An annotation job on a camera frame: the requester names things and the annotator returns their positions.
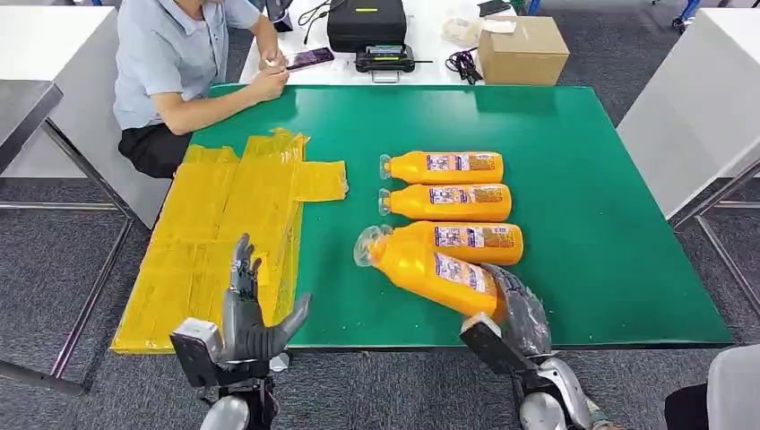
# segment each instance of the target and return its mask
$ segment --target black pants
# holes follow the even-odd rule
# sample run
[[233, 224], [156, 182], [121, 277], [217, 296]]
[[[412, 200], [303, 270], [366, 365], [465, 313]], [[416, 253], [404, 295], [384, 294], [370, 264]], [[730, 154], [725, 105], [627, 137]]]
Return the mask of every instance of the black pants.
[[707, 384], [672, 392], [665, 399], [668, 430], [707, 430]]
[[119, 152], [138, 172], [171, 179], [185, 157], [192, 133], [177, 136], [165, 124], [128, 128], [121, 132]]

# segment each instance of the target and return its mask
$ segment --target metal frame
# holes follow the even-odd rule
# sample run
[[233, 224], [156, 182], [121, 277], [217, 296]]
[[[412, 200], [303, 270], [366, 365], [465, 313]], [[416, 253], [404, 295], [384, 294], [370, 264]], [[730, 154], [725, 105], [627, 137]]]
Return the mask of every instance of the metal frame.
[[683, 219], [678, 221], [673, 226], [673, 228], [679, 228], [690, 219], [694, 219], [696, 221], [696, 224], [699, 226], [699, 228], [702, 229], [708, 240], [710, 240], [712, 247], [721, 257], [721, 260], [723, 260], [723, 263], [731, 273], [731, 277], [736, 281], [744, 295], [747, 297], [747, 301], [752, 306], [752, 309], [758, 316], [760, 316], [760, 296], [750, 287], [749, 282], [747, 282], [747, 278], [744, 277], [741, 269], [734, 262], [733, 258], [731, 258], [729, 252], [726, 250], [726, 247], [723, 246], [723, 242], [721, 242], [721, 240], [718, 238], [718, 235], [715, 234], [713, 227], [704, 217], [704, 214], [712, 208], [746, 210], [760, 209], [760, 202], [734, 202], [723, 200], [744, 186], [757, 174], [760, 174], [760, 159], [747, 166], [744, 170], [739, 172], [738, 175], [733, 177], [726, 185], [722, 186], [720, 190], [716, 191], [710, 197], [696, 205], [689, 213], [687, 213]]
[[108, 257], [100, 267], [98, 277], [92, 284], [90, 293], [85, 300], [76, 321], [69, 332], [63, 347], [58, 352], [56, 362], [49, 374], [38, 372], [22, 365], [0, 360], [0, 377], [7, 377], [15, 381], [29, 385], [44, 387], [61, 391], [67, 394], [78, 395], [85, 392], [83, 383], [75, 383], [63, 378], [63, 372], [69, 363], [69, 359], [82, 336], [82, 331], [90, 320], [92, 310], [98, 301], [100, 293], [108, 280], [108, 276], [116, 264], [116, 258], [126, 240], [129, 231], [135, 222], [144, 226], [129, 206], [121, 199], [118, 193], [106, 182], [94, 166], [76, 149], [71, 140], [49, 117], [50, 112], [62, 98], [63, 94], [50, 83], [50, 87], [40, 97], [38, 104], [15, 127], [13, 133], [3, 143], [4, 151], [0, 151], [0, 173], [10, 164], [11, 160], [19, 153], [24, 143], [37, 129], [42, 130], [56, 143], [58, 148], [78, 167], [100, 190], [108, 196], [111, 203], [80, 203], [80, 202], [0, 202], [0, 211], [120, 211], [125, 216], [125, 222], [117, 236], [116, 242], [111, 246]]

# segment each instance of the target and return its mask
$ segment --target bottle label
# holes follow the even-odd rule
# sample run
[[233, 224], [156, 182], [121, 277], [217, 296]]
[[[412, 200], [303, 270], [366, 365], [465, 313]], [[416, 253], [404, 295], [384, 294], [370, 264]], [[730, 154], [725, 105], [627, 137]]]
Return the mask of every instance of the bottle label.
[[472, 203], [498, 203], [504, 200], [501, 187], [493, 185], [480, 185], [470, 187], [470, 202]]
[[467, 191], [459, 186], [431, 186], [430, 202], [433, 204], [466, 203]]
[[496, 168], [497, 163], [492, 154], [430, 154], [427, 156], [427, 170], [430, 172], [466, 172]]
[[490, 275], [480, 267], [462, 262], [455, 258], [434, 253], [436, 258], [436, 275], [439, 277], [466, 285], [480, 293], [486, 292], [487, 284], [493, 284]]
[[436, 227], [436, 246], [470, 248], [512, 248], [514, 233], [506, 227]]
[[433, 204], [498, 203], [503, 200], [501, 187], [494, 185], [430, 187], [430, 202]]

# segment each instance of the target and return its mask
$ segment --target cardboard box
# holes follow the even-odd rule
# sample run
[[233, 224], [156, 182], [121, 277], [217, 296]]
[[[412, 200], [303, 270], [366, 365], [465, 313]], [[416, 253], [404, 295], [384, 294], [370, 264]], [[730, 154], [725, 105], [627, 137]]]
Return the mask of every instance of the cardboard box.
[[554, 85], [565, 66], [562, 35], [548, 16], [494, 16], [489, 20], [516, 22], [513, 33], [483, 30], [478, 56], [487, 84]]

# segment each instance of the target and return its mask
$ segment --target light blue shirt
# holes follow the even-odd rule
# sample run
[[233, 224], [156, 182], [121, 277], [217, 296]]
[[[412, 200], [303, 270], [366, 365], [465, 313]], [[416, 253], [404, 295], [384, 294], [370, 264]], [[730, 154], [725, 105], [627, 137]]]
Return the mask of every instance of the light blue shirt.
[[174, 0], [124, 0], [118, 13], [118, 77], [114, 115], [122, 130], [163, 120], [151, 96], [179, 92], [205, 97], [227, 73], [227, 26], [247, 29], [259, 17], [248, 0], [203, 3], [205, 21], [190, 18]]

